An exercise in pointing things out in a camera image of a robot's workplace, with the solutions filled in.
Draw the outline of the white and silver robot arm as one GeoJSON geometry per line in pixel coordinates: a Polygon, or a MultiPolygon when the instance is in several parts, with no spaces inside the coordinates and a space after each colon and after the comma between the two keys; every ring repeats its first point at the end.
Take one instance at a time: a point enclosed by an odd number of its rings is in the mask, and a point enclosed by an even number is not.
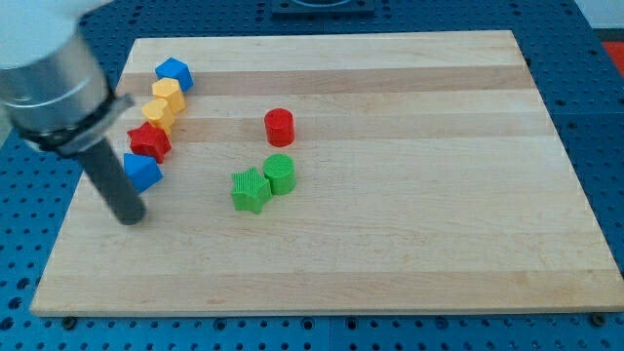
{"type": "Polygon", "coordinates": [[[1,4],[1,105],[31,147],[74,158],[124,225],[146,212],[106,133],[129,109],[115,94],[79,25],[101,0],[1,4]]]}

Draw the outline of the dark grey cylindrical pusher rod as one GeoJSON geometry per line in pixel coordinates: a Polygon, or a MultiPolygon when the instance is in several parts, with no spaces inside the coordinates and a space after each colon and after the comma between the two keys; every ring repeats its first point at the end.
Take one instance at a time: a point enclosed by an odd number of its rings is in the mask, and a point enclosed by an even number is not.
{"type": "Polygon", "coordinates": [[[121,224],[143,220],[146,207],[106,138],[79,153],[77,160],[121,224]]]}

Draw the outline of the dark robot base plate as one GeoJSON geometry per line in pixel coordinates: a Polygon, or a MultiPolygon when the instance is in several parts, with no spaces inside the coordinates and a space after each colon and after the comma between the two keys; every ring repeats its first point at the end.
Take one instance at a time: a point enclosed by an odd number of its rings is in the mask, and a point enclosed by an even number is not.
{"type": "Polygon", "coordinates": [[[374,0],[272,0],[273,16],[372,14],[374,0]]]}

